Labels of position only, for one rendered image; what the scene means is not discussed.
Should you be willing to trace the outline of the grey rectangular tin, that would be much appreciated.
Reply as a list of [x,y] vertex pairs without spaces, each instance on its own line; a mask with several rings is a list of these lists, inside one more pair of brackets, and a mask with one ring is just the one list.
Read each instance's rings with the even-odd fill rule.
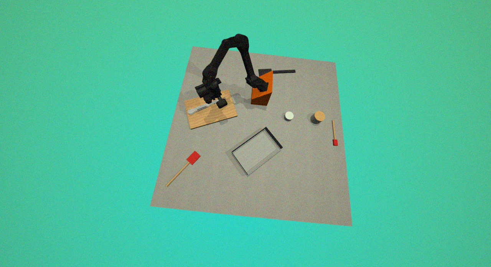
[[231,152],[249,175],[281,149],[275,136],[264,127]]

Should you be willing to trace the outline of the short grey cylinder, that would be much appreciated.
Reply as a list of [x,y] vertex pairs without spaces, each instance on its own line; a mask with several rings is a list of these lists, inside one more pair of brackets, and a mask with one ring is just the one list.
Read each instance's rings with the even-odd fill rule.
[[284,115],[284,119],[287,121],[292,120],[293,119],[293,113],[292,112],[286,112],[286,114]]

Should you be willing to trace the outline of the grey cylindrical container with orange lid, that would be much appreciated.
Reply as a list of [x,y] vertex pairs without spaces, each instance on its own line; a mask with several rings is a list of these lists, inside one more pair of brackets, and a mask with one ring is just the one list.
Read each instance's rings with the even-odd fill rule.
[[315,112],[311,117],[310,120],[314,124],[318,124],[321,121],[323,121],[326,118],[325,114],[321,111]]

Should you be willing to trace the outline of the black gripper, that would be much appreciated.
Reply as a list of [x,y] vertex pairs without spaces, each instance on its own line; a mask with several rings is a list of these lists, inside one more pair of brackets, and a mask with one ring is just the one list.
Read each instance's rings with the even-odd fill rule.
[[219,101],[216,102],[216,105],[218,106],[219,109],[227,105],[226,99],[221,98],[222,93],[221,93],[220,88],[219,88],[218,92],[215,92],[215,93],[211,92],[211,94],[214,96],[214,98],[219,99]]

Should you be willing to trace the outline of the red spatula with wooden handle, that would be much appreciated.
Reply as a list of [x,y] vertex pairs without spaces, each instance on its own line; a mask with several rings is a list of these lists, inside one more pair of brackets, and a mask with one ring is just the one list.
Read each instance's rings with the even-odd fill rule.
[[[179,173],[181,173],[181,172],[182,172],[182,171],[183,171],[183,170],[186,168],[186,166],[187,166],[187,165],[189,165],[189,163],[190,163],[191,165],[193,165],[193,164],[194,164],[194,162],[196,162],[196,160],[198,160],[198,158],[200,158],[200,157],[201,157],[201,156],[200,156],[200,155],[198,155],[198,153],[197,153],[196,151],[194,151],[194,152],[193,152],[193,153],[192,153],[192,154],[189,156],[189,158],[187,158],[187,159],[186,159],[186,160],[188,161],[188,163],[187,163],[187,164],[186,164],[186,165],[185,165],[185,166],[184,166],[184,167],[183,167],[183,168],[182,168],[182,169],[179,171]],[[168,186],[168,185],[169,185],[169,184],[170,184],[170,183],[171,183],[171,182],[174,180],[174,178],[176,178],[176,177],[179,175],[179,173],[177,173],[177,174],[176,174],[176,175],[175,175],[175,176],[174,176],[174,177],[173,177],[173,178],[172,178],[172,179],[171,179],[171,180],[170,180],[170,181],[167,183],[167,185],[166,185],[166,186]]]

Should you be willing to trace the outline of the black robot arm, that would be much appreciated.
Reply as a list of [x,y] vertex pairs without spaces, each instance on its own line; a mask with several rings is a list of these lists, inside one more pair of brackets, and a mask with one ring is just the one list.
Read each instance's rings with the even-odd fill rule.
[[[212,100],[215,100],[211,92],[215,93],[219,91],[219,84],[221,83],[219,78],[216,78],[217,70],[221,64],[224,56],[228,52],[229,48],[238,48],[241,53],[244,67],[247,71],[247,84],[251,87],[257,88],[259,92],[265,92],[268,90],[268,83],[263,79],[256,76],[253,71],[252,62],[249,55],[249,40],[245,35],[237,34],[235,36],[223,39],[219,49],[217,50],[215,56],[213,57],[211,63],[207,65],[203,70],[202,83],[195,86],[195,90],[199,97],[204,99],[207,104],[210,104]],[[209,90],[210,89],[210,90]]]

